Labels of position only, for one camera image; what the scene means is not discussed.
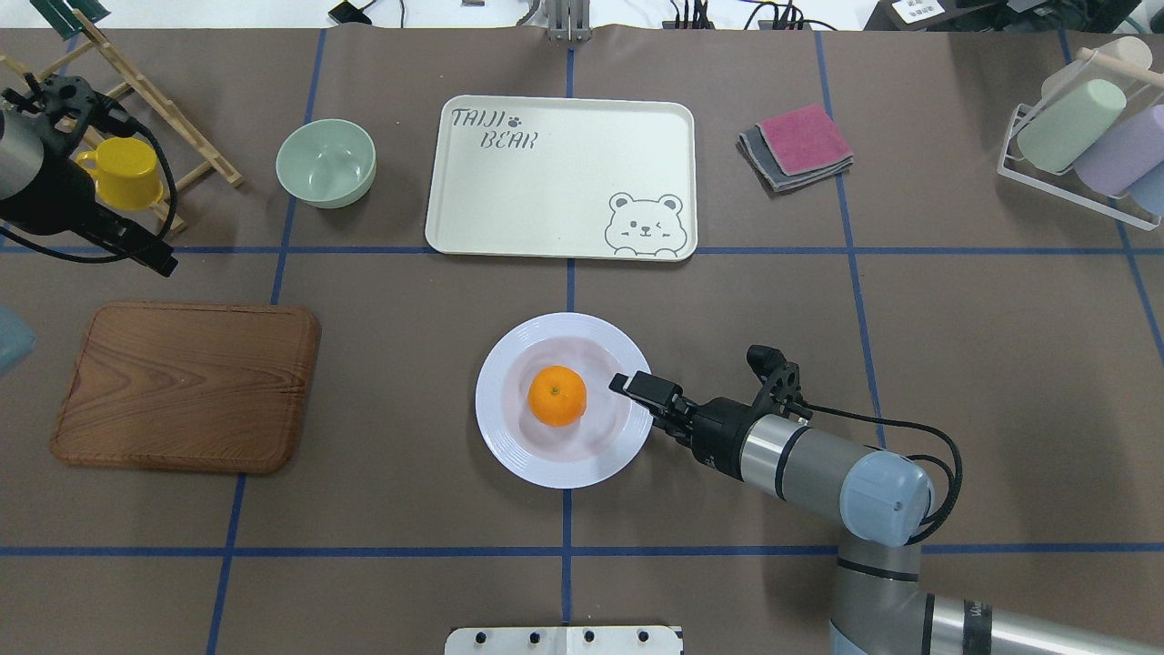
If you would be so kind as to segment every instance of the wooden cutting board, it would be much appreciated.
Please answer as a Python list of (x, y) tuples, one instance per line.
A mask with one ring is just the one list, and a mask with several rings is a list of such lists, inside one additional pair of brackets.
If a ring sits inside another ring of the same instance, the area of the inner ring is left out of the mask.
[(106, 304), (49, 449), (79, 467), (270, 474), (294, 453), (318, 346), (299, 306)]

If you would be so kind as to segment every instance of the bear illustration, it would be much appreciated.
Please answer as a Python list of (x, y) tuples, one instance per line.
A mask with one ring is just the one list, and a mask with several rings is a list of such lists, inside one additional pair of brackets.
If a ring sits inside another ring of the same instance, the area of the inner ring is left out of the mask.
[(630, 193), (610, 197), (606, 243), (615, 254), (677, 258), (687, 244), (687, 230), (679, 219), (683, 201), (667, 193), (658, 200), (636, 200)]

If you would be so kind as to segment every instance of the yellow cup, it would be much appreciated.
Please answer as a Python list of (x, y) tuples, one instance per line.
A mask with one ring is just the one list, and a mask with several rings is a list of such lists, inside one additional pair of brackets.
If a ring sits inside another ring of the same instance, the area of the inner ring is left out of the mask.
[(107, 138), (97, 150), (78, 154), (77, 163), (97, 180), (97, 194), (109, 206), (143, 209), (162, 199), (157, 154), (144, 141)]

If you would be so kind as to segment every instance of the metal bracket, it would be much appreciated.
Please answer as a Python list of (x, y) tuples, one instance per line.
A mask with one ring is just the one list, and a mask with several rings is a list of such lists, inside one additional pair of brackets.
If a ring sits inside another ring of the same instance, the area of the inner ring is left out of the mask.
[(590, 0), (546, 0), (551, 41), (590, 41)]
[(445, 641), (445, 655), (682, 655), (677, 626), (591, 626), (460, 628)]

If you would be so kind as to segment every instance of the orange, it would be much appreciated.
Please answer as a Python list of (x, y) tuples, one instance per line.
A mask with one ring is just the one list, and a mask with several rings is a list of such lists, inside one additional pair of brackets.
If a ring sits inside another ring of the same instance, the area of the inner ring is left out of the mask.
[(585, 383), (565, 366), (548, 366), (530, 385), (530, 412), (538, 421), (562, 428), (585, 412)]

